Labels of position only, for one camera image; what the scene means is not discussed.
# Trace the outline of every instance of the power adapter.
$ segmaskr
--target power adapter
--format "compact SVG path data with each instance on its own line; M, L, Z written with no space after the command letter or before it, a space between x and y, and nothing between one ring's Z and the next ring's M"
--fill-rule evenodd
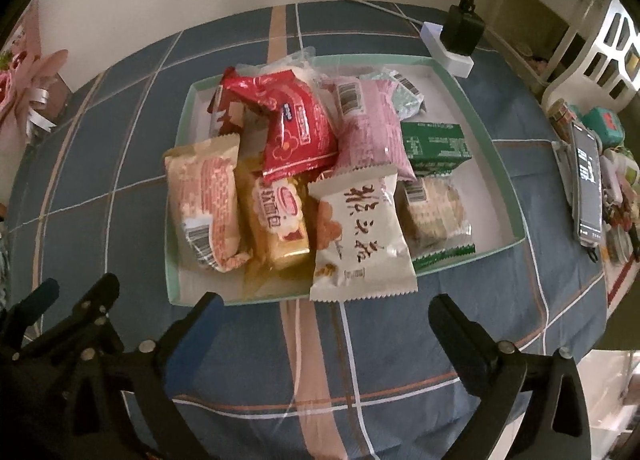
M449 52L470 56L483 33L484 20L468 6L466 0L460 0L460 5L449 8L440 41Z

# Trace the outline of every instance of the plastic wrapper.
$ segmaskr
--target plastic wrapper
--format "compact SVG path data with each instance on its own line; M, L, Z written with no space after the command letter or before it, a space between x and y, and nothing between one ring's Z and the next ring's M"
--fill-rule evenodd
M393 164L399 180L415 180L402 145L400 121L391 103L397 86L382 80L334 80L335 100L342 117L336 168Z
M406 182L396 194L398 218L420 265L475 252L471 224L450 177Z
M215 137L164 155L172 218L198 263L225 273L251 256L241 238L234 168L240 137Z
M393 94L391 94L391 102L401 121L413 117L420 111L420 106L424 101L424 95L418 91L411 81L397 70L383 68L380 72L364 74L360 76L360 79L383 79L397 83L396 89Z
M223 86L216 89L207 112L211 114L210 137L237 133L244 129L244 104L236 100L235 94Z
M326 76L318 72L310 63L315 56L316 49L314 49L314 47L305 47L298 52L287 54L284 58L276 62L268 63L267 65L238 65L236 66L236 72L240 76L255 77L274 74L274 72L282 72L284 70L292 71L296 78L308 85L316 98L322 103L328 115L329 123L335 133L338 112L331 91L323 87Z
M266 183L334 165L337 141L324 107L291 70L254 78L226 72L221 84L271 111L262 169Z
M317 180L316 269L309 297L346 301L418 290L394 206L397 169L372 166Z
M297 180L266 184L259 159L241 161L236 169L240 205L251 230L252 270L280 271L303 262L310 253Z

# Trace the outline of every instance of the cardboard box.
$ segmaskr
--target cardboard box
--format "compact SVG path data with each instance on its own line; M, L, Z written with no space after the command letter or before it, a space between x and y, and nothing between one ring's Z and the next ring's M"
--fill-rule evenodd
M400 123L404 151L419 176L450 173L471 158L460 125Z

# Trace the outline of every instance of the red snack package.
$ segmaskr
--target red snack package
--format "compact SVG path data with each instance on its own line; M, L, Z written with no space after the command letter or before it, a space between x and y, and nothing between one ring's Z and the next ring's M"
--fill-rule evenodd
M244 104L236 100L236 95L219 86L211 98L207 112L211 114L209 137L237 133L244 128Z
M228 69L221 85L271 111L262 169L265 183L335 164L338 145L322 103L292 71L251 78Z

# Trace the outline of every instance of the cookie package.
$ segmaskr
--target cookie package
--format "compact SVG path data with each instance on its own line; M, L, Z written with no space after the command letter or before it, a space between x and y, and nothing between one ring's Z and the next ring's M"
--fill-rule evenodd
M398 218L420 265L476 251L462 199L450 177L422 177L396 192Z
M242 241L234 168L240 136L214 137L164 154L172 218L200 265L225 273L251 257Z
M236 169L240 206L254 240L252 270L281 271L310 253L302 201L292 177L266 184L259 159L241 161Z
M312 301L417 292L394 204L397 176L393 165L371 166L308 185L319 201Z
M337 140L328 115L291 70L251 77L227 69L221 85L270 111L262 169L266 183L335 164Z
M397 86L397 82L380 79L334 79L335 101L342 115L336 168L393 164L399 180L415 180L402 146L398 114L391 103Z

